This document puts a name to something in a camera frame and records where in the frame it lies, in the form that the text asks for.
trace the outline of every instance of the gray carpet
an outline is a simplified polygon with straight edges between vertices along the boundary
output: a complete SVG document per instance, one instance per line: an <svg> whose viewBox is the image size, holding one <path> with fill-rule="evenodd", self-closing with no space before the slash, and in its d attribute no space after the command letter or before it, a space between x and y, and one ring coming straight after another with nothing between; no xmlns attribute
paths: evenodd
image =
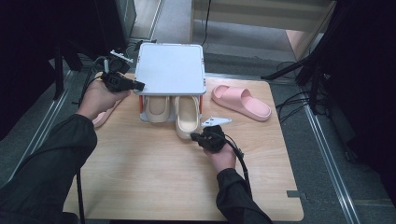
<svg viewBox="0 0 396 224"><path fill-rule="evenodd" d="M207 73L231 74L237 78L245 76L246 79L259 79L259 76L272 74L281 67L280 65L284 66L286 64L259 58L205 54L205 71ZM76 111L77 107L72 102L78 100L87 72L88 66L85 66L83 71L75 75L70 92L53 124L67 118ZM300 87L296 86L290 78L282 77L270 82L270 86L276 105L283 103L300 91ZM0 155L2 155L0 157L0 185L7 182L23 151L28 147L52 103L53 93L53 87L49 88L21 118L11 133L0 142ZM285 106L279 116L288 115L300 105ZM347 161L344 146L336 135L330 118L318 116L318 119L356 205L361 223L396 223L396 210L384 191L378 175L364 164L354 164ZM301 194L304 219L300 222L276 223L347 223L305 110L302 109L286 119L281 123L281 128L290 155L297 188ZM109 221L88 220L87 223L109 223Z"/></svg>

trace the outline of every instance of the black glove device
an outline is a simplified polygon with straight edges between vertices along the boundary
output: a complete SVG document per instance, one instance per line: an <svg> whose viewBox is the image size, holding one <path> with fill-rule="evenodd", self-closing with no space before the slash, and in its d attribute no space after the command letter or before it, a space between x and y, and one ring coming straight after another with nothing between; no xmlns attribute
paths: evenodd
<svg viewBox="0 0 396 224"><path fill-rule="evenodd" d="M145 88L145 83L131 80L122 74L125 74L130 66L121 59L113 59L109 63L109 71L101 75L101 79L105 82L106 87L110 91L128 91L139 90Z"/></svg>
<svg viewBox="0 0 396 224"><path fill-rule="evenodd" d="M200 147L203 147L211 152L219 152L226 144L225 134L219 125L212 127L205 127L201 134L191 133L192 141L198 142Z"/></svg>

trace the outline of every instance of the black fabric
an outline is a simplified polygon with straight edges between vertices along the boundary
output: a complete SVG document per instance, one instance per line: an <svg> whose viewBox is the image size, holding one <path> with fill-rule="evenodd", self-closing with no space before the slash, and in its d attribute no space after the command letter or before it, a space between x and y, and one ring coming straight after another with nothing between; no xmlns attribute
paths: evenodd
<svg viewBox="0 0 396 224"><path fill-rule="evenodd" d="M83 116L56 125L0 189L0 223L58 223L76 171L96 143L93 124Z"/></svg>
<svg viewBox="0 0 396 224"><path fill-rule="evenodd" d="M218 181L216 205L230 223L273 223L248 196L248 185L235 169L221 171Z"/></svg>

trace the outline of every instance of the human arm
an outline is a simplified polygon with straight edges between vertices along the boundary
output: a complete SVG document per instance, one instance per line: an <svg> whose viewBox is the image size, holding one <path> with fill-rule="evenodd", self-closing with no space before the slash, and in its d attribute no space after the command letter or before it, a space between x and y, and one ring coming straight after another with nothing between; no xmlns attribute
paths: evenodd
<svg viewBox="0 0 396 224"><path fill-rule="evenodd" d="M272 223L249 197L247 182L235 171L236 156L227 143L218 153L204 149L218 172L219 193L216 205L230 223Z"/></svg>
<svg viewBox="0 0 396 224"><path fill-rule="evenodd" d="M94 81L76 114L53 127L0 188L0 223L57 223L77 170L96 147L92 119L129 94L109 92Z"/></svg>

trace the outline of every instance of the slipper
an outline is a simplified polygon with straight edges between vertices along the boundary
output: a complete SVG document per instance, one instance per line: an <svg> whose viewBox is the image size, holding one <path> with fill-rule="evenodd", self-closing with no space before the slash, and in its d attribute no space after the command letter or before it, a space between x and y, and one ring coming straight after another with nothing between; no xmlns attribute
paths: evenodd
<svg viewBox="0 0 396 224"><path fill-rule="evenodd" d="M167 121L170 113L170 97L148 96L145 111L148 121L152 123Z"/></svg>
<svg viewBox="0 0 396 224"><path fill-rule="evenodd" d="M258 121L265 121L271 115L271 108L254 98L248 89L219 85L213 89L212 99L219 105Z"/></svg>
<svg viewBox="0 0 396 224"><path fill-rule="evenodd" d="M122 100L117 101L113 107L111 107L110 109L108 109L106 112L102 112L98 115L98 117L96 117L96 119L92 120L93 123L93 127L94 128L99 128L100 126L102 126L106 120L108 119L108 117L110 117L111 113L113 112L113 110L116 108L116 106L121 102Z"/></svg>
<svg viewBox="0 0 396 224"><path fill-rule="evenodd" d="M182 139L191 139L190 133L198 131L200 126L199 101L195 96L175 97L176 132Z"/></svg>

